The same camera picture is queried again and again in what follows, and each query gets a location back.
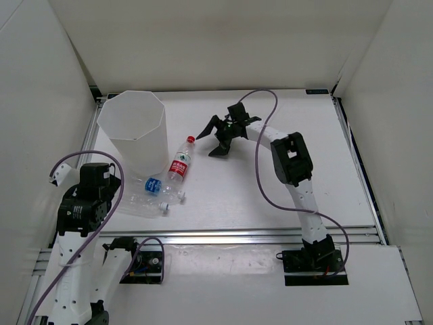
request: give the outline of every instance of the white bucket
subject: white bucket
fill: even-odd
[[[168,163],[164,104],[150,91],[125,91],[105,102],[97,120],[136,173],[161,173]]]

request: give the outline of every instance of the wall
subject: wall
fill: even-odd
[[[102,93],[350,79],[392,0],[50,0]]]
[[[343,105],[392,244],[433,324],[433,2],[394,0]]]
[[[16,323],[39,249],[52,239],[62,193],[48,184],[48,172],[58,158],[81,148],[94,107],[72,46],[48,2],[18,2],[0,3],[4,325]]]

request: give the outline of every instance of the white bottle cap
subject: white bottle cap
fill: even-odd
[[[182,201],[185,198],[185,192],[184,191],[178,191],[177,192],[177,198]]]
[[[168,211],[168,203],[161,202],[161,204],[160,204],[160,210],[161,211]]]

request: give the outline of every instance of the purple cable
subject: purple cable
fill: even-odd
[[[157,237],[153,237],[153,236],[151,236],[151,237],[147,237],[145,240],[143,240],[143,241],[140,243],[140,245],[138,245],[138,247],[137,247],[137,249],[135,250],[135,253],[134,253],[134,255],[133,255],[133,258],[132,258],[131,262],[129,263],[129,266],[128,266],[127,270],[126,270],[125,273],[123,274],[122,280],[124,279],[125,276],[128,275],[129,271],[131,270],[132,266],[134,265],[134,261],[135,261],[135,259],[137,258],[138,253],[140,252],[140,248],[143,247],[143,245],[144,245],[146,242],[148,242],[149,240],[156,240],[156,241],[159,243],[159,245],[161,246],[161,252],[162,252],[162,260],[161,260],[161,264],[162,264],[162,267],[161,267],[161,281],[160,281],[160,284],[162,283],[162,281],[164,280],[164,258],[165,258],[164,245],[163,245],[163,243],[161,242],[161,240],[160,240],[159,238],[157,238]]]
[[[344,234],[344,237],[346,239],[346,255],[344,257],[343,264],[342,264],[341,268],[338,269],[335,273],[331,274],[330,276],[326,276],[326,278],[332,278],[332,277],[336,276],[337,274],[339,274],[344,269],[344,267],[345,267],[345,265],[347,263],[347,260],[349,258],[350,241],[349,241],[349,236],[348,236],[346,230],[336,220],[332,219],[331,217],[328,217],[327,215],[324,215],[323,213],[320,213],[319,211],[281,207],[278,204],[275,204],[274,202],[272,202],[271,199],[266,195],[265,191],[263,190],[262,183],[260,181],[260,175],[259,175],[259,172],[258,172],[258,149],[260,147],[260,141],[262,139],[263,133],[265,132],[266,126],[267,126],[269,120],[271,119],[271,117],[273,116],[273,114],[275,113],[275,111],[277,110],[278,96],[277,96],[277,94],[274,91],[272,91],[270,89],[256,89],[256,90],[250,91],[249,93],[247,93],[246,95],[244,95],[238,101],[238,103],[240,103],[242,100],[244,100],[249,95],[251,95],[253,93],[256,93],[258,91],[266,91],[268,93],[271,93],[273,95],[273,97],[275,98],[275,105],[274,105],[271,113],[268,115],[268,117],[265,120],[263,128],[260,131],[260,134],[258,135],[257,144],[256,144],[256,152],[255,152],[255,155],[254,155],[254,166],[255,166],[255,169],[256,169],[256,179],[257,179],[258,189],[260,190],[260,193],[263,195],[263,198],[265,198],[265,200],[271,206],[273,206],[273,207],[275,207],[277,209],[284,210],[284,211],[293,211],[293,212],[314,213],[315,215],[319,215],[322,218],[330,220],[331,222],[335,223],[338,228],[340,228],[340,230],[342,231],[342,233]]]
[[[111,154],[107,154],[106,152],[98,151],[98,150],[83,150],[74,152],[72,154],[68,154],[67,156],[60,159],[52,168],[51,172],[49,173],[49,176],[52,177],[54,175],[55,170],[62,164],[66,159],[69,159],[73,156],[79,156],[81,154],[101,154],[102,156],[108,157],[111,160],[113,160],[120,173],[120,190],[119,195],[117,198],[117,201],[114,203],[113,207],[111,208],[110,212],[107,214],[107,217],[105,220],[101,223],[101,225],[90,235],[90,237],[81,245],[81,247],[73,254],[73,256],[69,259],[66,266],[63,266],[62,270],[59,272],[59,274],[55,277],[53,282],[48,286],[47,290],[41,295],[41,298],[37,301],[35,307],[32,310],[32,313],[30,314],[30,317],[28,318],[27,325],[32,325],[33,318],[36,316],[36,312],[42,305],[42,302],[47,298],[49,292],[54,288],[54,286],[59,282],[59,280],[62,278],[62,276],[66,273],[66,271],[69,268],[69,265],[74,263],[75,259],[82,253],[83,250],[87,247],[87,245],[101,232],[102,228],[105,227],[107,222],[109,222],[110,218],[113,216],[115,210],[117,209],[118,205],[120,204],[120,201],[122,200],[123,191],[124,191],[124,173],[123,168],[120,166],[120,163],[117,159],[115,159]]]

